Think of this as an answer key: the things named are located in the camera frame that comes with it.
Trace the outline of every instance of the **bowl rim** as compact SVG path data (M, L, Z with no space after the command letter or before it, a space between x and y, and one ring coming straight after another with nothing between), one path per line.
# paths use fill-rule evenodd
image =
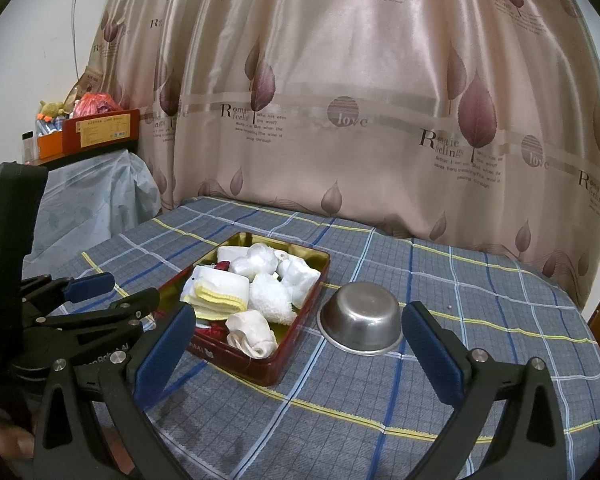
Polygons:
M339 350L344 350L345 352L348 352L350 354L355 354L355 355L375 356L375 355L386 354L387 352L390 352L393 349L395 349L400 344L400 341L402 339L402 327L400 327L400 335L398 336L398 339L394 343L391 343L389 346L386 346L386 347L378 349L378 350L356 350L355 348L350 348L346 345L343 345L342 343L336 341L333 337L331 337L329 335L329 333L325 330L324 326L322 325L322 321L320 319L322 317L322 310L324 309L325 305L327 305L328 303L329 303L329 301L325 302L324 304L322 304L320 306L320 308L318 309L318 312L316 313L316 316L315 316L315 322L317 323L318 329L320 330L320 333L322 334L322 336L329 343L334 345Z

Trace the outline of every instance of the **satin curtain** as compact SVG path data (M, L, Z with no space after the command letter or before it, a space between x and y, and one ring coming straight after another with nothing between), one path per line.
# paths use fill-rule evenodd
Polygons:
M600 66L574 0L109 0L90 69L141 109L166 208L354 219L506 254L586 300Z

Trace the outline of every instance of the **plaid tablecloth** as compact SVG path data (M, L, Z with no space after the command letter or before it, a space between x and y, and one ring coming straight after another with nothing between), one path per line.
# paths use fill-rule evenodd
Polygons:
M496 359L547 362L566 434L568 478L600 452L600 350L555 284L503 257L423 240L398 240L351 221L200 198L117 235L59 272L108 270L116 290L74 312L159 286L217 243L250 230L331 254L320 302L355 280L379 283L402 304L420 300L467 348ZM461 477L480 466L502 410L496 405ZM411 349L359 357L314 325L270 388L183 356L148 415L179 460L201 478L405 478L452 410L441 404Z

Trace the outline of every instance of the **blue gripper pad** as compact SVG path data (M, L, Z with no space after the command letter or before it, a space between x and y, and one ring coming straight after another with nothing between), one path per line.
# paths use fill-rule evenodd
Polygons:
M71 303L80 303L81 301L90 300L101 294L111 292L116 285L116 280L110 272L101 272L86 276L77 280L71 280L69 284L62 290L65 301Z
M195 328L193 308L179 303L154 330L146 332L134 345L126 371L141 410L149 409L158 401Z
M444 330L419 301L402 310L402 332L438 399L458 408L471 378L467 349L451 330Z

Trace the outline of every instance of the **white plastic sheet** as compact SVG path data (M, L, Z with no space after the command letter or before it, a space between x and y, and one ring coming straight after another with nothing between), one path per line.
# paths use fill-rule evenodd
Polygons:
M160 192L137 155L99 155L49 173L23 276L53 273L66 261L153 218Z

